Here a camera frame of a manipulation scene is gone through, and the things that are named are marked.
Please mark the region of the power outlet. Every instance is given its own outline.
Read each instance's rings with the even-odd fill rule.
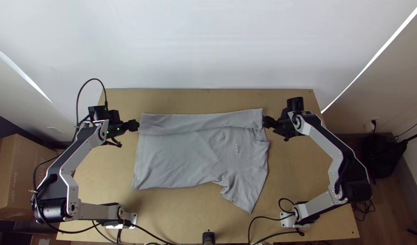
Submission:
[[[54,132],[54,133],[56,133],[56,134],[63,134],[63,132],[62,132],[62,131],[60,131],[60,130],[56,129],[55,127],[47,127],[47,129],[49,129],[49,130],[53,131],[53,132]]]
[[[375,125],[372,123],[372,120],[375,120],[376,124],[378,124],[379,118],[374,117],[368,123],[364,124],[364,129],[366,132],[373,132],[373,130],[375,129]]]

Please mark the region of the gray t-shirt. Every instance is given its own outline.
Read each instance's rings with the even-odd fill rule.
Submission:
[[[221,196],[251,213],[267,176],[262,109],[231,113],[142,113],[133,189],[212,181]]]

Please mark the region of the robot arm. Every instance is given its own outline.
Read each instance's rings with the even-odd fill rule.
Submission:
[[[285,141],[307,135],[332,158],[328,169],[328,189],[310,201],[296,203],[290,213],[281,213],[281,217],[294,213],[294,216],[281,221],[283,227],[309,227],[320,214],[346,203],[371,198],[372,190],[364,165],[351,148],[322,125],[317,115],[304,111],[302,97],[287,100],[287,108],[278,120],[265,116],[263,126],[274,128],[273,132],[284,136]]]
[[[38,223],[55,223],[72,220],[95,220],[108,228],[133,228],[137,215],[125,212],[118,203],[89,204],[78,198],[78,184],[73,173],[81,161],[95,147],[115,145],[121,147],[114,137],[125,131],[137,131],[136,120],[122,122],[119,112],[108,111],[105,106],[89,107],[93,127],[83,126],[76,140],[48,168],[46,177],[39,184],[32,198],[34,215]]]

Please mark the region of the black cable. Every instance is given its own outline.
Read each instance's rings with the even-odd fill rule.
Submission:
[[[153,238],[155,238],[155,239],[157,239],[157,240],[159,240],[159,241],[162,241],[162,242],[164,242],[164,243],[166,243],[166,244],[169,244],[169,245],[177,245],[177,244],[174,244],[174,243],[171,243],[171,242],[168,242],[168,241],[165,241],[165,240],[163,240],[163,239],[159,238],[158,236],[156,236],[156,235],[152,234],[151,232],[149,232],[149,231],[145,230],[144,228],[142,228],[142,227],[140,227],[140,226],[138,226],[138,225],[135,225],[135,224],[131,224],[131,225],[132,225],[132,226],[134,226],[134,227],[136,227],[136,228],[138,228],[138,229],[140,229],[140,230],[142,230],[142,231],[144,231],[146,234],[148,234],[148,235],[152,236]]]
[[[105,238],[105,239],[107,239],[109,242],[111,242],[111,243],[114,243],[114,244],[116,244],[116,245],[124,245],[124,244],[122,244],[122,243],[119,243],[119,231],[118,231],[118,237],[117,237],[117,242],[115,242],[115,241],[113,241],[112,239],[110,239],[110,238],[108,238],[106,235],[104,235],[99,229],[98,229],[98,227],[96,227],[96,225],[95,225],[95,230],[101,235],[101,236],[103,236],[103,238]]]
[[[411,129],[413,129],[415,126],[417,126],[417,123],[416,123],[416,124],[414,124],[412,127],[410,127],[408,130],[406,130],[405,132],[403,132],[403,133],[401,133],[401,134],[399,134],[399,135],[394,136],[392,139],[394,139],[394,140],[398,140],[400,136],[402,136],[402,135],[403,135],[403,134],[405,134],[406,132],[410,131],[410,130],[411,130]]]
[[[291,214],[291,215],[288,215],[288,216],[280,218],[280,219],[269,218],[269,217],[266,217],[266,216],[257,216],[255,218],[253,218],[252,221],[249,223],[249,227],[248,227],[248,244],[250,244],[250,227],[252,226],[252,223],[254,222],[254,220],[259,219],[259,218],[263,218],[263,219],[268,219],[268,220],[271,220],[271,221],[281,221],[281,220],[287,219],[291,216],[293,216],[293,215]]]
[[[86,82],[85,82],[85,83],[81,86],[80,90],[78,91],[78,95],[77,95],[77,103],[76,103],[76,105],[75,105],[75,121],[76,121],[77,126],[79,126],[79,125],[78,125],[78,100],[80,99],[80,94],[81,94],[81,91],[83,90],[84,86],[86,86],[86,84],[88,84],[90,81],[94,81],[94,80],[96,80],[96,81],[100,82],[100,83],[101,83],[101,86],[103,87],[104,97],[105,97],[104,106],[105,106],[105,108],[108,110],[107,93],[106,93],[106,91],[105,91],[104,84],[101,82],[101,80],[99,80],[99,79],[97,79],[97,78],[91,78],[91,79],[87,80],[87,81],[86,81]]]
[[[39,166],[41,166],[41,165],[43,165],[43,164],[46,164],[47,162],[52,161],[52,160],[54,160],[54,159],[58,158],[59,156],[60,156],[60,154],[57,154],[55,157],[53,157],[53,158],[51,158],[51,159],[48,159],[48,160],[46,160],[46,161],[44,161],[44,162],[39,163],[39,164],[38,164],[38,165],[34,168],[34,170],[33,170],[33,191],[37,191],[37,185],[36,185],[36,172],[37,172],[37,169],[39,168]]]
[[[281,199],[279,199],[279,200],[278,200],[278,206],[280,207],[280,209],[281,209],[284,213],[294,214],[294,212],[293,212],[293,211],[286,211],[286,210],[284,210],[284,209],[281,207],[281,201],[282,201],[282,200],[289,201],[289,202],[291,203],[291,205],[293,205],[293,206],[294,206],[294,203],[293,203],[290,199],[288,199],[288,198],[281,198]]]
[[[118,230],[118,236],[116,237],[116,242],[119,242],[121,239],[121,233],[122,233],[122,229]]]
[[[372,120],[371,121],[372,122],[372,124],[373,124],[373,134],[375,134],[375,132],[376,132],[376,120]]]
[[[286,232],[279,232],[279,233],[271,234],[271,235],[269,235],[269,236],[267,236],[267,237],[265,237],[263,239],[258,240],[253,245],[258,244],[258,243],[261,243],[261,242],[263,242],[263,241],[265,241],[265,240],[267,240],[267,239],[269,239],[271,237],[277,236],[277,235],[285,235],[285,234],[292,234],[292,233],[298,233],[300,236],[304,236],[305,235],[305,233],[299,231],[299,229],[296,228],[296,231],[286,231]]]
[[[357,218],[355,215],[355,219],[362,222],[364,221],[364,219],[366,218],[366,215],[368,213],[374,212],[376,211],[376,207],[373,204],[372,200],[369,200],[369,204],[367,202],[357,202],[357,203],[352,203],[352,211],[358,211],[360,213],[363,213],[363,217],[362,218]],[[358,205],[364,205],[364,210],[361,209],[361,207],[359,207]]]

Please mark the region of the wooden table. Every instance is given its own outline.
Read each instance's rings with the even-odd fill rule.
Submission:
[[[321,117],[316,97],[308,89],[108,89],[110,109],[119,110],[121,120],[136,119],[141,113],[199,114],[224,113],[263,108],[265,115],[278,118],[286,100],[302,96],[306,110]],[[221,186],[207,183],[187,188],[131,190],[137,132],[126,132],[118,140],[122,148],[102,146],[93,149],[75,173],[79,197],[87,203],[119,202],[138,213],[137,224],[174,243],[201,243],[202,233],[215,232],[217,243],[247,243],[248,225],[255,216],[279,218],[278,199],[308,201],[326,190],[331,159],[309,137],[284,142],[266,129],[270,141],[269,174],[254,211],[248,214],[222,198]],[[80,230],[90,221],[71,221],[63,230]],[[100,230],[116,239],[116,230]],[[251,229],[251,241],[289,231],[279,221],[258,219]],[[298,234],[280,235],[268,241],[334,240],[359,237],[350,205],[321,215],[310,228]],[[80,234],[61,234],[59,240],[106,241],[95,229]],[[124,230],[122,242],[156,241],[140,230]]]

